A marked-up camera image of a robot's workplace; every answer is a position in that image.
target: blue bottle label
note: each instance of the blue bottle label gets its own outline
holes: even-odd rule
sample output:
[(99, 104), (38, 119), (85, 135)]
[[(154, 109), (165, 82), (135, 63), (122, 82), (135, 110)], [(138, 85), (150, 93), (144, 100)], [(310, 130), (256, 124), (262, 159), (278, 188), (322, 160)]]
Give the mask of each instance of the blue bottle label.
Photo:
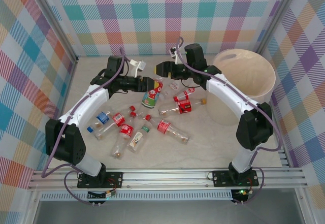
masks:
[(104, 112), (101, 112), (96, 118), (101, 121), (102, 124), (105, 124), (109, 120), (109, 117)]
[(90, 133), (92, 133), (93, 132), (93, 129), (92, 129), (92, 127), (87, 127), (87, 130), (88, 130), (88, 132), (90, 132)]

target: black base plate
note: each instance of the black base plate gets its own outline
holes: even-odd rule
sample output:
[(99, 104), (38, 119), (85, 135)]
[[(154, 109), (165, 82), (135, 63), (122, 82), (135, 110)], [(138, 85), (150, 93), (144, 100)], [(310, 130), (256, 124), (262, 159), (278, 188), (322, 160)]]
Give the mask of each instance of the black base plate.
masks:
[[(250, 171), (249, 175), (247, 176), (252, 181), (252, 186), (258, 186), (258, 179), (256, 171)], [(213, 171), (212, 172), (212, 179), (213, 179), (213, 186), (215, 187), (233, 187), (233, 186), (240, 186), (240, 187), (250, 187), (250, 182), (247, 179), (239, 182), (239, 184), (234, 185), (232, 179), (229, 176), (229, 171)]]
[[(121, 188), (123, 181), (123, 172), (105, 172), (104, 179), (104, 183), (99, 184), (96, 177), (81, 174), (79, 175), (77, 188)], [(113, 179), (116, 183), (116, 186), (114, 186), (113, 183), (107, 181), (107, 179)]]

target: plastic bottle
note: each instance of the plastic bottle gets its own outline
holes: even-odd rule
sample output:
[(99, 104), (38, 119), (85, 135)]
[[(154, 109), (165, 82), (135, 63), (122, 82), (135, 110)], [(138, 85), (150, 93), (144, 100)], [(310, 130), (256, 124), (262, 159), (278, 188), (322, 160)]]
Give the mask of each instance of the plastic bottle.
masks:
[(101, 111), (96, 117), (92, 118), (88, 122), (87, 130), (93, 133), (95, 130), (99, 130), (103, 125), (110, 120), (109, 115), (112, 114), (112, 109)]
[(189, 140), (189, 135), (176, 128), (170, 122), (162, 119), (161, 117), (152, 117), (150, 115), (147, 115), (146, 120), (150, 122), (152, 126), (155, 127), (158, 131), (174, 137), (177, 141), (183, 144), (186, 144)]
[(176, 93), (184, 89), (184, 85), (179, 81), (175, 80), (174, 82), (170, 83), (168, 86), (164, 86), (161, 90), (159, 98), (163, 100), (168, 100), (172, 98)]
[(139, 129), (133, 137), (128, 141), (127, 147), (133, 153), (138, 153), (140, 148), (147, 141), (148, 133), (151, 129), (151, 124), (149, 122), (145, 122), (141, 129)]
[(205, 105), (206, 103), (207, 103), (206, 99), (182, 100), (182, 101), (163, 104), (158, 108), (158, 111), (160, 116), (168, 117), (172, 115), (191, 112), (195, 110), (197, 107)]
[(109, 120), (109, 122), (105, 123), (104, 127), (101, 127), (94, 132), (95, 137), (98, 140), (103, 139), (109, 132), (113, 131), (117, 127), (120, 127), (122, 123), (124, 123), (125, 119), (129, 116), (129, 114), (135, 110), (136, 109), (134, 106), (130, 106), (129, 108), (116, 113), (111, 117), (111, 120)]
[(162, 88), (162, 79), (160, 81), (158, 79), (155, 79), (155, 89), (147, 91), (143, 95), (141, 106), (137, 111), (137, 115), (139, 117), (145, 118), (149, 110), (155, 107)]
[(174, 101), (188, 100), (190, 97), (192, 97), (192, 95), (194, 94), (195, 91), (196, 91), (195, 88), (187, 88), (187, 89), (177, 93), (174, 96)]
[(120, 158), (127, 145), (128, 140), (132, 136), (134, 129), (134, 118), (136, 117), (135, 112), (130, 113), (130, 117), (122, 124), (118, 137), (116, 139), (115, 145), (112, 149), (112, 156), (115, 158)]

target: colorful checkered wall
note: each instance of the colorful checkered wall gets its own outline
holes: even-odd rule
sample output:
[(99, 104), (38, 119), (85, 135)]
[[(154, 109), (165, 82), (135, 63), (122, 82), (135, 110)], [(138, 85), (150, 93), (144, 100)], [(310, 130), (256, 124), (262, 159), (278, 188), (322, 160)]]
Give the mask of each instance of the colorful checkered wall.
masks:
[(35, 0), (0, 0), (0, 223), (16, 223), (45, 160), (73, 63)]
[(165, 54), (183, 36), (205, 53), (252, 50), (281, 0), (47, 0), (79, 55)]
[(285, 144), (325, 218), (325, 0), (293, 0), (264, 57), (276, 70), (272, 96)]

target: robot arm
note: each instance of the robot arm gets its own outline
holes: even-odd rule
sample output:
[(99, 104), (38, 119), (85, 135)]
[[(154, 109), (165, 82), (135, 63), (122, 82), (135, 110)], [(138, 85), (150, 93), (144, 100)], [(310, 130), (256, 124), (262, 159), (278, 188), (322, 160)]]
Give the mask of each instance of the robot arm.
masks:
[[(45, 126), (46, 153), (47, 155), (50, 155), (64, 122), (74, 111), (73, 116), (70, 118), (60, 138), (54, 158), (68, 162), (83, 171), (84, 174), (95, 178), (98, 182), (98, 186), (100, 186), (105, 180), (106, 167), (91, 155), (87, 154), (80, 129), (86, 127), (87, 122), (99, 107), (107, 102), (108, 99), (118, 90), (122, 89), (124, 91), (131, 90), (135, 92), (146, 92), (154, 89), (154, 80), (149, 77), (129, 77), (122, 75), (118, 75), (110, 84), (103, 88), (99, 88), (115, 75), (121, 62), (121, 57), (110, 56), (108, 58), (107, 68), (103, 69), (95, 78), (93, 78), (87, 92), (78, 103), (58, 120), (50, 119)], [(78, 106), (85, 97), (87, 97), (87, 99)]]
[[(172, 58), (177, 59), (175, 48), (171, 49), (171, 54)], [(260, 105), (243, 94), (227, 80), (217, 67), (208, 66), (203, 55), (203, 50), (199, 44), (185, 46), (185, 54), (187, 64), (190, 67), (214, 75), (226, 83), (224, 84), (215, 78), (193, 72), (184, 64), (176, 64), (173, 61), (165, 61), (158, 64), (156, 73), (162, 77), (170, 76), (172, 79), (192, 78), (203, 89), (219, 97), (239, 118), (236, 137), (241, 148), (229, 164), (229, 176), (233, 184), (238, 185), (250, 173), (251, 163), (257, 149), (273, 134), (273, 127), (266, 118), (247, 101), (243, 101), (241, 97), (244, 97), (252, 105), (262, 109), (270, 118), (272, 118), (271, 108), (267, 103)]]

